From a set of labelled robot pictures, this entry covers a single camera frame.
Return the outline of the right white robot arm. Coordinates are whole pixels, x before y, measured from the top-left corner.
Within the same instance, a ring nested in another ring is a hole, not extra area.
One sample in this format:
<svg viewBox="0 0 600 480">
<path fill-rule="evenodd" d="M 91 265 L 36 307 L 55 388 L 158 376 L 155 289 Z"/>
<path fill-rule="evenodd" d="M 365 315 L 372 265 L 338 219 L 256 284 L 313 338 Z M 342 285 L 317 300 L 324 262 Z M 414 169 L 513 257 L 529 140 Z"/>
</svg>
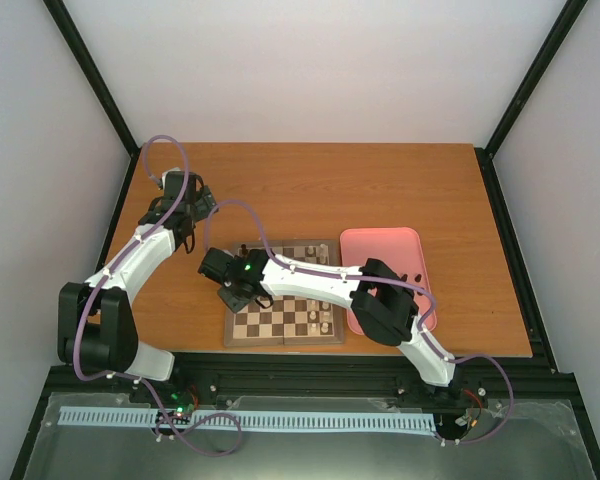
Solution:
<svg viewBox="0 0 600 480">
<path fill-rule="evenodd" d="M 455 357 L 425 325 L 434 308 L 421 312 L 415 301 L 425 290 L 400 279 L 378 259 L 343 267 L 294 260 L 267 248 L 249 250 L 244 256 L 210 248 L 198 273 L 219 285 L 218 296 L 234 312 L 255 300 L 285 295 L 346 309 L 367 338 L 397 348 L 424 384 L 454 386 Z"/>
</svg>

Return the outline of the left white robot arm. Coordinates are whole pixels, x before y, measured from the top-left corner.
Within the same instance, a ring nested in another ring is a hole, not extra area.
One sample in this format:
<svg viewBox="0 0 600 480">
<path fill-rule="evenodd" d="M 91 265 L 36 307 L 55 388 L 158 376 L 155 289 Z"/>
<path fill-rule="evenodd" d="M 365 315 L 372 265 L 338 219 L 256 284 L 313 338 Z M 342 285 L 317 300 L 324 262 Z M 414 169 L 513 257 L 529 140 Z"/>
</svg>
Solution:
<svg viewBox="0 0 600 480">
<path fill-rule="evenodd" d="M 175 168 L 162 174 L 162 195 L 152 200 L 132 237 L 101 270 L 63 286 L 58 301 L 58 357 L 65 363 L 153 380 L 166 402 L 181 400 L 188 378 L 174 355 L 139 340 L 132 304 L 154 271 L 181 246 L 195 246 L 195 224 L 216 205 L 202 178 Z"/>
</svg>

